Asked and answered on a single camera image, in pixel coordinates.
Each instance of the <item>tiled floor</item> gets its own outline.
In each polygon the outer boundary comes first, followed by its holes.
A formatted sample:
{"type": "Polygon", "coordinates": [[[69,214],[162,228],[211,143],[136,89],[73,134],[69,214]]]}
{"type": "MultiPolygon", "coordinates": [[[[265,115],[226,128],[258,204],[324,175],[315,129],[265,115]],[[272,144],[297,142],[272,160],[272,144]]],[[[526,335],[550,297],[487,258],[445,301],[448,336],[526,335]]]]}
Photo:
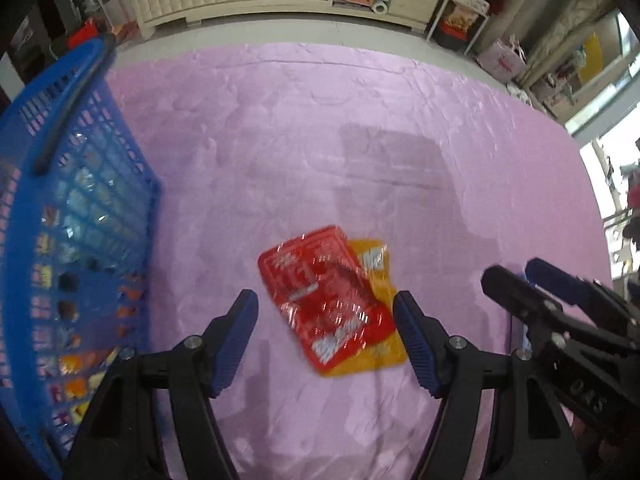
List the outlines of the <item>tiled floor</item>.
{"type": "Polygon", "coordinates": [[[184,22],[159,27],[149,41],[138,38],[119,48],[115,68],[143,60],[156,60],[223,44],[243,43],[320,43],[368,48],[396,56],[430,63],[452,72],[463,73],[494,88],[504,85],[484,72],[471,57],[463,57],[404,27],[365,19],[306,14],[263,14],[218,18],[187,29],[184,22]]]}

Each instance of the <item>blue gripper pad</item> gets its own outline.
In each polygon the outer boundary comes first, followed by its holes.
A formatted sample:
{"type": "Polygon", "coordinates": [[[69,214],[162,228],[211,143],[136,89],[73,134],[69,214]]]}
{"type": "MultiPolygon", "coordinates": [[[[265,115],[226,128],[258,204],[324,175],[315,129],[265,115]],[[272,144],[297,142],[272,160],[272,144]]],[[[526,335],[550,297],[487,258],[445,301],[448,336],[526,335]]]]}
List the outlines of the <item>blue gripper pad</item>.
{"type": "Polygon", "coordinates": [[[402,344],[411,361],[418,384],[434,397],[438,396],[442,384],[437,374],[437,360],[427,335],[420,327],[425,315],[408,291],[398,292],[394,298],[394,321],[402,344]]]}
{"type": "Polygon", "coordinates": [[[540,258],[527,262],[527,279],[570,305],[582,305],[589,301],[590,288],[562,269],[540,258]]]}
{"type": "Polygon", "coordinates": [[[229,312],[214,319],[202,338],[212,360],[211,388],[215,397],[231,386],[258,319],[258,296],[244,289],[229,312]]]}

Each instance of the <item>metal screw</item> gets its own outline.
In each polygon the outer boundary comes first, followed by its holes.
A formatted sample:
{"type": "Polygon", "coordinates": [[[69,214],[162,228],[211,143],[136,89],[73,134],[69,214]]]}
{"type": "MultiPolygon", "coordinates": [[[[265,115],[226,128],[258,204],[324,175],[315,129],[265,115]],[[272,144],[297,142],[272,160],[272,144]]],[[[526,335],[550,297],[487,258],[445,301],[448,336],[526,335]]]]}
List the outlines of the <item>metal screw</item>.
{"type": "Polygon", "coordinates": [[[521,361],[531,361],[531,350],[529,349],[516,350],[516,357],[521,361]]]}
{"type": "Polygon", "coordinates": [[[560,349],[566,346],[566,341],[564,340],[564,337],[562,337],[562,334],[559,334],[558,332],[551,333],[551,341],[553,342],[554,345],[556,345],[560,349]]]}
{"type": "Polygon", "coordinates": [[[184,345],[189,349],[193,350],[202,344],[202,338],[199,335],[190,335],[187,339],[184,340],[184,345]]]}
{"type": "Polygon", "coordinates": [[[120,356],[120,359],[122,359],[123,361],[128,361],[135,354],[136,354],[136,351],[133,348],[126,347],[120,350],[120,353],[118,355],[120,356]]]}
{"type": "Polygon", "coordinates": [[[462,350],[466,346],[466,339],[461,335],[453,335],[449,338],[449,344],[456,350],[462,350]]]}

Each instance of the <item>toilet paper roll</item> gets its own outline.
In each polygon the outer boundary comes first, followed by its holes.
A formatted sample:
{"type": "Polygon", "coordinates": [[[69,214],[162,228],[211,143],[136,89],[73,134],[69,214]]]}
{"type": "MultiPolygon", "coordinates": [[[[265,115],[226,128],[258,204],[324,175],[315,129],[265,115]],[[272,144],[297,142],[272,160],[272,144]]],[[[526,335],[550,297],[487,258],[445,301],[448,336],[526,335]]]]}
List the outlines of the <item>toilet paper roll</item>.
{"type": "Polygon", "coordinates": [[[389,11],[389,8],[386,6],[386,3],[383,2],[382,0],[376,0],[375,2],[373,2],[373,5],[371,6],[371,10],[373,10],[373,12],[375,12],[376,14],[386,14],[389,11]]]}

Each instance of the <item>yellow packet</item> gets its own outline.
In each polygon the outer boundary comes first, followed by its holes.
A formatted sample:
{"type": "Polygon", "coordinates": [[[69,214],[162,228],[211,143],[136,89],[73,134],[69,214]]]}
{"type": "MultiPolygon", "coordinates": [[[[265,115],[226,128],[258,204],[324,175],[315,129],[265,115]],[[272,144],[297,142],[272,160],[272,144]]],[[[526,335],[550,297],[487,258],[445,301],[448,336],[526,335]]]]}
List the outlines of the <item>yellow packet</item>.
{"type": "MultiPolygon", "coordinates": [[[[389,310],[392,310],[396,289],[389,277],[389,252],[386,250],[385,243],[382,240],[364,238],[349,240],[349,246],[358,255],[375,297],[382,301],[389,310]]],[[[334,377],[365,372],[399,365],[405,361],[406,351],[396,330],[382,343],[360,350],[356,355],[345,359],[323,375],[324,377],[334,377]]]]}

